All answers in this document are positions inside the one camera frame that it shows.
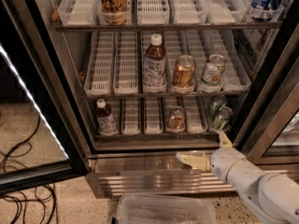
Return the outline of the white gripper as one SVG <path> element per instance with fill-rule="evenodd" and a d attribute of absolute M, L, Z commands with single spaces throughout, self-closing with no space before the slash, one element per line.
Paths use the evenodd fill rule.
<path fill-rule="evenodd" d="M 232 148 L 233 144 L 226 133 L 219 131 L 220 147 L 211 155 L 211 172 L 221 181 L 227 180 L 229 170 L 238 162 L 245 159 L 245 155 Z M 200 171 L 210 170 L 210 158 L 201 151 L 180 151 L 177 159 L 193 169 Z"/>

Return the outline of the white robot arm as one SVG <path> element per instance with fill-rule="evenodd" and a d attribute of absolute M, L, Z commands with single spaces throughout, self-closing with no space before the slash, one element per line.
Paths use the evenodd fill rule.
<path fill-rule="evenodd" d="M 280 173 L 267 173 L 218 132 L 220 147 L 208 157 L 203 151 L 181 151 L 177 159 L 193 169 L 211 171 L 231 185 L 263 224 L 299 224 L 299 185 Z"/>

